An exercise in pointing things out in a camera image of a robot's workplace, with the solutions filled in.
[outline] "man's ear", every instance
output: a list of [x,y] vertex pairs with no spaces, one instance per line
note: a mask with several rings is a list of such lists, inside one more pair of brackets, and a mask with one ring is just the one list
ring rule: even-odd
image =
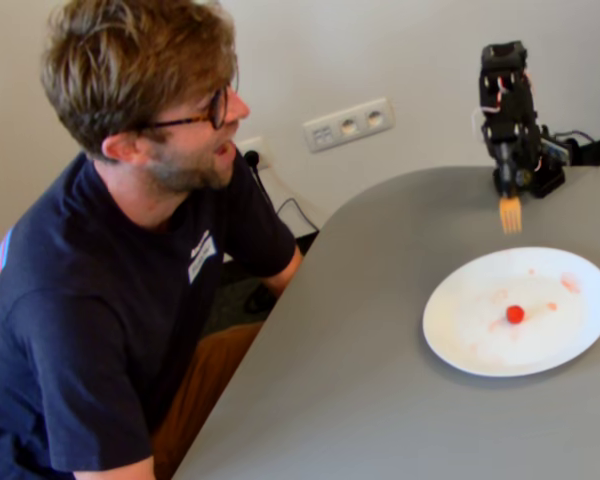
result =
[[102,154],[129,165],[144,165],[149,161],[145,142],[131,132],[117,133],[104,139]]

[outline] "table surface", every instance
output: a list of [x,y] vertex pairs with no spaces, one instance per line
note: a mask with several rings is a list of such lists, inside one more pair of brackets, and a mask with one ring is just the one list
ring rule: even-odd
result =
[[546,246],[600,267],[600,168],[527,198],[515,236],[491,171],[411,173],[341,208],[175,480],[600,478],[600,339],[513,379],[457,371],[424,340],[429,296],[476,257]]

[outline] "brown hair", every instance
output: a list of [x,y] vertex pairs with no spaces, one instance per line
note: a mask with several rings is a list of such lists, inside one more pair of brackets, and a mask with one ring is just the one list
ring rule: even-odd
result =
[[233,24],[218,6],[71,0],[51,17],[42,84],[71,135],[107,160],[105,138],[220,88],[233,75],[234,58]]

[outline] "power socket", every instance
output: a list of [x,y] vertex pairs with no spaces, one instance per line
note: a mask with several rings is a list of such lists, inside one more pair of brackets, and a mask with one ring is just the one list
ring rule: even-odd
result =
[[375,135],[395,126],[393,110],[386,98],[332,113],[303,125],[304,136],[312,152],[320,152],[343,143]]
[[272,164],[271,150],[263,137],[250,138],[242,142],[237,142],[236,147],[244,155],[249,151],[258,152],[260,161],[258,162],[258,170],[269,168]]

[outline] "navy t-shirt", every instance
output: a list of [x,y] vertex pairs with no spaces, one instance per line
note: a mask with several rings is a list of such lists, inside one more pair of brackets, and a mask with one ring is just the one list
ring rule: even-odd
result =
[[0,246],[0,480],[149,457],[224,253],[268,277],[294,249],[240,155],[230,185],[191,193],[168,233],[133,224],[78,156]]

